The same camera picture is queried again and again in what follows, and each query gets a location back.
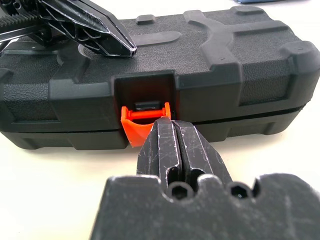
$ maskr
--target carrying case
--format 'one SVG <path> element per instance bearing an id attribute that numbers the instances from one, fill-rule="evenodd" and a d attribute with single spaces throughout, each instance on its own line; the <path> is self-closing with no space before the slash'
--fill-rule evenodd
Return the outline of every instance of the carrying case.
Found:
<path id="1" fill-rule="evenodd" d="M 147 113 L 167 104 L 210 142 L 271 135 L 311 100 L 320 76 L 316 47 L 254 6 L 121 22 L 138 47 L 132 58 L 73 41 L 11 43 L 0 58 L 1 133 L 23 149 L 123 149 L 124 108 L 145 114 L 131 119 L 138 135 L 156 119 Z"/>

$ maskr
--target scratched metal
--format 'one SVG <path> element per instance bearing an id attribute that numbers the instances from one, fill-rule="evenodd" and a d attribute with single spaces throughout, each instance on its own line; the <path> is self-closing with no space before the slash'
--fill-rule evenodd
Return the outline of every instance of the scratched metal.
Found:
<path id="1" fill-rule="evenodd" d="M 169 118 L 155 122 L 138 156 L 137 174 L 156 175 L 162 188 L 167 189 L 170 170 L 175 170 L 176 180 L 182 180 L 182 159 L 177 133 Z"/>
<path id="2" fill-rule="evenodd" d="M 318 240 L 320 198 L 289 174 L 264 175 L 255 197 L 238 199 L 213 175 L 194 198 L 174 201 L 159 178 L 111 178 L 91 240 Z"/>
<path id="3" fill-rule="evenodd" d="M 184 163 L 185 181 L 192 184 L 199 174 L 212 174 L 223 184 L 232 182 L 230 174 L 219 153 L 197 131 L 192 123 L 174 121 L 180 151 Z"/>

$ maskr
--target case latch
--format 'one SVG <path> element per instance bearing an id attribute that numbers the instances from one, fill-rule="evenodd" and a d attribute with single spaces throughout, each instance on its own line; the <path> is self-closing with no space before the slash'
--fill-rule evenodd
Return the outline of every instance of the case latch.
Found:
<path id="1" fill-rule="evenodd" d="M 154 125 L 154 123 L 139 124 L 136 122 L 141 120 L 155 121 L 162 117 L 171 119 L 170 104 L 168 102 L 160 110 L 133 111 L 123 106 L 121 109 L 121 123 L 131 146 L 141 147 Z"/>

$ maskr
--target hexagonal hole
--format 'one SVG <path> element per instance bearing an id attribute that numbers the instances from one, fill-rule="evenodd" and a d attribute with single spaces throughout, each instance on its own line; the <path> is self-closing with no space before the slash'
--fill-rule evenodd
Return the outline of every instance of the hexagonal hole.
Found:
<path id="1" fill-rule="evenodd" d="M 183 186 L 175 186 L 174 188 L 172 188 L 172 196 L 177 200 L 184 199 L 188 196 L 188 190 Z"/>
<path id="2" fill-rule="evenodd" d="M 232 187 L 231 194 L 238 199 L 245 199 L 249 196 L 247 190 L 242 186 Z"/>

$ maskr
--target orange plastic clip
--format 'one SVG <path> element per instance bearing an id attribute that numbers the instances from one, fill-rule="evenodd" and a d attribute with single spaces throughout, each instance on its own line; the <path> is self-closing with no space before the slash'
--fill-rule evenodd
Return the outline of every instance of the orange plastic clip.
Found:
<path id="1" fill-rule="evenodd" d="M 134 123 L 134 120 L 141 119 L 159 119 L 162 117 L 168 117 L 171 119 L 170 105 L 168 102 L 164 104 L 162 110 L 148 110 L 148 111 L 132 111 L 128 110 L 126 106 L 121 109 L 121 123 L 125 134 L 132 147 L 141 147 L 152 127 L 153 123 L 142 125 Z"/>

